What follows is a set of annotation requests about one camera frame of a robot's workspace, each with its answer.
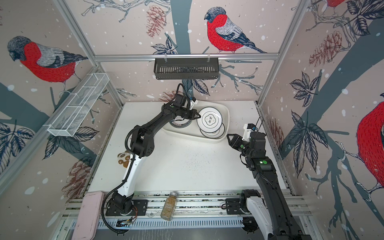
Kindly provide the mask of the white flower plate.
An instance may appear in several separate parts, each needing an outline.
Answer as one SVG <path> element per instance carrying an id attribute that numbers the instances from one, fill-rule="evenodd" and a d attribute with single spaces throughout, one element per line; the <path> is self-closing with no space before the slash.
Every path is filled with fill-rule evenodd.
<path id="1" fill-rule="evenodd" d="M 198 127 L 206 133 L 213 133 L 220 129 L 223 123 L 222 114 L 213 107 L 205 107 L 199 111 Z"/>
<path id="2" fill-rule="evenodd" d="M 209 139 L 219 139 L 223 136 L 223 134 L 225 133 L 225 126 L 224 124 L 221 125 L 221 127 L 213 132 L 213 133 L 207 133 L 207 132 L 204 132 L 202 130 L 200 130 L 201 134 L 206 137 L 206 138 L 209 138 Z"/>

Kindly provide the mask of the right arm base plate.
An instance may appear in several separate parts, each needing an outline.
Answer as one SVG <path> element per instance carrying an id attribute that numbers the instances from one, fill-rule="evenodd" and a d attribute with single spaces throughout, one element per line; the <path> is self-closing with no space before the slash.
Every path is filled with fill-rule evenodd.
<path id="1" fill-rule="evenodd" d="M 227 215 L 242 215 L 242 209 L 239 198 L 225 199 L 225 210 Z"/>

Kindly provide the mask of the green rim plate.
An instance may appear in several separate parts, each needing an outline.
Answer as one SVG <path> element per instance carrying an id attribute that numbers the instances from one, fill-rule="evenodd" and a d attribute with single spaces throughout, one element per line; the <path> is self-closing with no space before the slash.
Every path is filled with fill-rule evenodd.
<path id="1" fill-rule="evenodd" d="M 174 128 L 182 129 L 182 128 L 188 127 L 192 123 L 192 120 L 188 120 L 188 119 L 172 120 L 169 123 Z"/>

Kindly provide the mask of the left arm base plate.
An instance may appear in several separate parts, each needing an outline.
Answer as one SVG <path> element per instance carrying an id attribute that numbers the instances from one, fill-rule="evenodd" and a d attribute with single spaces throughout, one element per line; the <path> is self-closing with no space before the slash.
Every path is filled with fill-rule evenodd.
<path id="1" fill-rule="evenodd" d="M 148 203 L 148 200 L 130 200 L 124 204 L 117 201 L 108 201 L 106 216 L 145 216 Z"/>

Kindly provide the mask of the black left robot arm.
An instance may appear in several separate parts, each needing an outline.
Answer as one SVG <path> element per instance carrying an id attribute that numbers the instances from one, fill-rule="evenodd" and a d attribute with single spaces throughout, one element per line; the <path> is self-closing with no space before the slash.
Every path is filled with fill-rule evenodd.
<path id="1" fill-rule="evenodd" d="M 201 115 L 194 109 L 197 103 L 195 97 L 176 94 L 171 101 L 163 104 L 161 112 L 151 121 L 135 126 L 126 136 L 126 153 L 130 155 L 128 169 L 122 183 L 111 190 L 103 200 L 102 209 L 106 209 L 107 216 L 130 216 L 136 211 L 133 197 L 136 182 L 144 160 L 155 149 L 155 135 L 167 123 L 176 117 L 185 120 L 197 120 Z"/>

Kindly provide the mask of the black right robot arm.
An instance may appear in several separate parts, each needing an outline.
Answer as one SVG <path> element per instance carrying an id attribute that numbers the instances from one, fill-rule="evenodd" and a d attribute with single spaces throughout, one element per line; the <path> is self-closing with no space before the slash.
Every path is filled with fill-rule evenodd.
<path id="1" fill-rule="evenodd" d="M 243 190 L 241 208 L 252 214 L 265 240 L 310 240 L 312 237 L 302 231 L 282 193 L 276 168 L 266 154 L 266 136 L 251 132 L 244 140 L 238 134 L 227 134 L 230 147 L 245 157 L 244 165 L 263 193 Z"/>

